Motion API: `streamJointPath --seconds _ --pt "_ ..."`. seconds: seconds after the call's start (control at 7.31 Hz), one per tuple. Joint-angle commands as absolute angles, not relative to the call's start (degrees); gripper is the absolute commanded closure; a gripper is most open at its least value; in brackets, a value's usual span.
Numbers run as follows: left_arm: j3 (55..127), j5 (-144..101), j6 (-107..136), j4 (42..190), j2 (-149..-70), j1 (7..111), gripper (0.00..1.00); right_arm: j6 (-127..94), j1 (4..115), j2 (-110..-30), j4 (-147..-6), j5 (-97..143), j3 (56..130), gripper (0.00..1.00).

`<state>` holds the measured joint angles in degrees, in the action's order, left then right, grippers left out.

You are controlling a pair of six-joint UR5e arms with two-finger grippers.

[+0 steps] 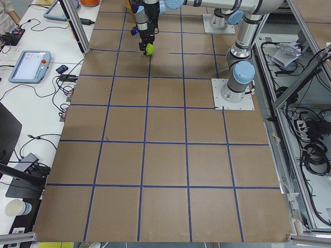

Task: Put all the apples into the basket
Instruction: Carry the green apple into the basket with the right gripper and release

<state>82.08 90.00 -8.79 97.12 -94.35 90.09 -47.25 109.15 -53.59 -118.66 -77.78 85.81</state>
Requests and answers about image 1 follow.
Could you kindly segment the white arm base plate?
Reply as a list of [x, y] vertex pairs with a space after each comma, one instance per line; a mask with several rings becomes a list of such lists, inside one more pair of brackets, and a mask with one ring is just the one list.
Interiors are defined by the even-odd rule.
[[212, 79], [214, 108], [216, 110], [254, 111], [252, 93], [234, 93], [228, 88], [228, 79]]

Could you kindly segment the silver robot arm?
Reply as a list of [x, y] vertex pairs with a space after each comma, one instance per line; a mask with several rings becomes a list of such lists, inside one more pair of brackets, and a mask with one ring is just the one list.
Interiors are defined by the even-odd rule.
[[131, 35], [140, 35], [140, 51], [151, 56], [155, 50], [155, 35], [159, 33], [159, 15], [166, 12], [164, 1], [129, 1], [129, 4], [136, 19], [136, 25], [130, 31]]

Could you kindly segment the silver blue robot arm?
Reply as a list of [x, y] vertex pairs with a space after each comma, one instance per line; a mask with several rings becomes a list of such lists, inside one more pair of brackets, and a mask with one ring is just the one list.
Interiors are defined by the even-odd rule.
[[[230, 78], [222, 87], [222, 97], [231, 103], [239, 103], [246, 87], [252, 82], [255, 75], [254, 66], [248, 61], [251, 48], [256, 40], [262, 20], [280, 7], [283, 1], [164, 1], [166, 7], [177, 9], [183, 5], [193, 7], [213, 7], [222, 13], [234, 14], [243, 11], [241, 26], [236, 42], [227, 53]], [[147, 47], [152, 45], [155, 39], [155, 29], [158, 28], [160, 15], [159, 1], [132, 1], [131, 10], [135, 14], [136, 28], [141, 37], [140, 50], [148, 55]]]

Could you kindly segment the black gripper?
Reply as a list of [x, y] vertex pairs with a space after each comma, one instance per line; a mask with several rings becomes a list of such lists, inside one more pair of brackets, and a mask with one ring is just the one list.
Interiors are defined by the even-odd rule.
[[146, 52], [148, 44], [153, 44], [155, 40], [155, 27], [152, 22], [136, 23], [131, 29], [131, 35], [140, 35], [141, 41], [139, 42], [139, 49]]
[[158, 34], [159, 7], [145, 7], [144, 12], [148, 16], [148, 24], [151, 26], [151, 31], [153, 34]]

